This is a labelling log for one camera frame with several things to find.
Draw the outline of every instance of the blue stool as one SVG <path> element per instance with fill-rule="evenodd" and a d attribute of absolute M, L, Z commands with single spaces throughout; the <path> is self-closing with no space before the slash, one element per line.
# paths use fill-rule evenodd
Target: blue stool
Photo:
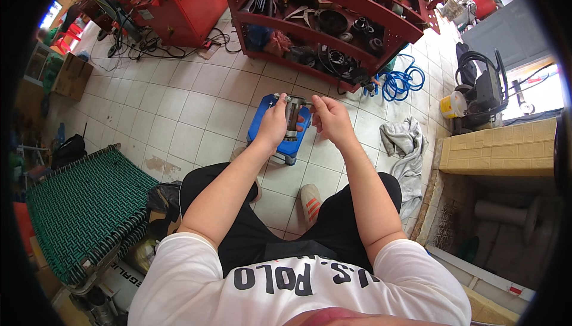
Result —
<path fill-rule="evenodd" d="M 274 106 L 277 101 L 278 99 L 274 98 L 274 94 L 270 94 L 262 98 L 260 105 L 256 110 L 256 114 L 254 114 L 254 118 L 252 119 L 251 127 L 248 129 L 247 145 L 250 145 L 252 140 L 254 140 L 254 138 L 256 137 L 256 134 L 258 134 L 258 129 L 260 128 L 260 122 L 262 121 L 262 116 L 264 116 L 266 110 L 271 107 L 270 104 L 272 103 L 272 106 Z M 296 155 L 298 154 L 298 149 L 300 149 L 302 138 L 306 133 L 306 129 L 308 129 L 308 126 L 310 126 L 311 115 L 310 115 L 310 110 L 308 110 L 308 108 L 301 107 L 298 115 L 304 118 L 304 122 L 297 123 L 297 125 L 304 128 L 304 130 L 298 131 L 298 134 L 296 135 L 298 140 L 282 141 L 280 145 L 278 145 L 278 148 L 276 149 L 277 153 L 284 156 L 284 161 L 288 166 L 292 166 L 296 163 Z"/>

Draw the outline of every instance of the hand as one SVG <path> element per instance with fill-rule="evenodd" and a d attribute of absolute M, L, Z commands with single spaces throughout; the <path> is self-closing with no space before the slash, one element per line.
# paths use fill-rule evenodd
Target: hand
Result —
<path fill-rule="evenodd" d="M 349 120 L 348 109 L 339 101 L 329 97 L 312 96 L 314 106 L 310 109 L 313 113 L 312 125 L 318 132 L 323 132 L 338 149 L 342 145 L 356 140 L 352 122 Z"/>
<path fill-rule="evenodd" d="M 256 142 L 269 148 L 272 151 L 271 155 L 276 152 L 276 148 L 280 145 L 286 135 L 287 122 L 285 97 L 286 93 L 282 93 L 280 98 L 278 98 L 276 105 L 266 110 L 264 116 L 262 116 L 258 134 L 256 134 L 256 138 L 253 141 L 253 143 Z M 304 118 L 302 116 L 298 116 L 298 122 L 304 122 Z M 303 130 L 300 126 L 296 126 L 296 129 L 298 131 Z"/>

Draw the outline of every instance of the white t-shirt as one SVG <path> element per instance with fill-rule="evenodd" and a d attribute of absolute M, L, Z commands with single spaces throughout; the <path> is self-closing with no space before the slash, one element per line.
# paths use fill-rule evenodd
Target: white t-shirt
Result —
<path fill-rule="evenodd" d="M 301 312 L 332 306 L 470 323 L 471 306 L 460 283 L 418 243 L 390 242 L 377 254 L 374 272 L 306 256 L 236 268 L 223 279 L 207 240 L 176 233 L 159 244 L 131 303 L 129 325 L 279 326 Z"/>

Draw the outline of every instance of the hose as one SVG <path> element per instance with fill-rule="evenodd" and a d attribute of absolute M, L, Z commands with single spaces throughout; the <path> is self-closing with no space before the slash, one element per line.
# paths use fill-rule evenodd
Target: hose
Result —
<path fill-rule="evenodd" d="M 417 66 L 414 65 L 415 58 L 410 56 L 409 54 L 399 53 L 397 56 L 404 56 L 413 59 L 411 64 L 405 69 L 404 72 L 399 71 L 391 71 L 391 72 L 381 72 L 375 76 L 377 82 L 379 82 L 380 77 L 385 78 L 385 81 L 382 85 L 382 96 L 383 99 L 386 101 L 402 101 L 407 99 L 409 95 L 409 91 L 419 91 L 425 84 L 425 73 Z M 413 72 L 418 72 L 421 75 L 421 83 L 413 84 Z M 402 87 L 400 88 L 397 82 L 400 81 L 402 83 Z M 379 87 L 377 83 L 374 83 L 376 89 Z M 398 94 L 405 94 L 404 97 L 397 97 Z"/>

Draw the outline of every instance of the green woven cot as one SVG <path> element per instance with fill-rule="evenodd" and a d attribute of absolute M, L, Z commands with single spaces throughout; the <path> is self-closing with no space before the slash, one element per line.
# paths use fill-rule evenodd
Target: green woven cot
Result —
<path fill-rule="evenodd" d="M 114 145 L 49 173 L 26 194 L 38 244 L 56 277 L 81 285 L 121 243 L 123 258 L 147 231 L 147 191 L 158 181 Z"/>

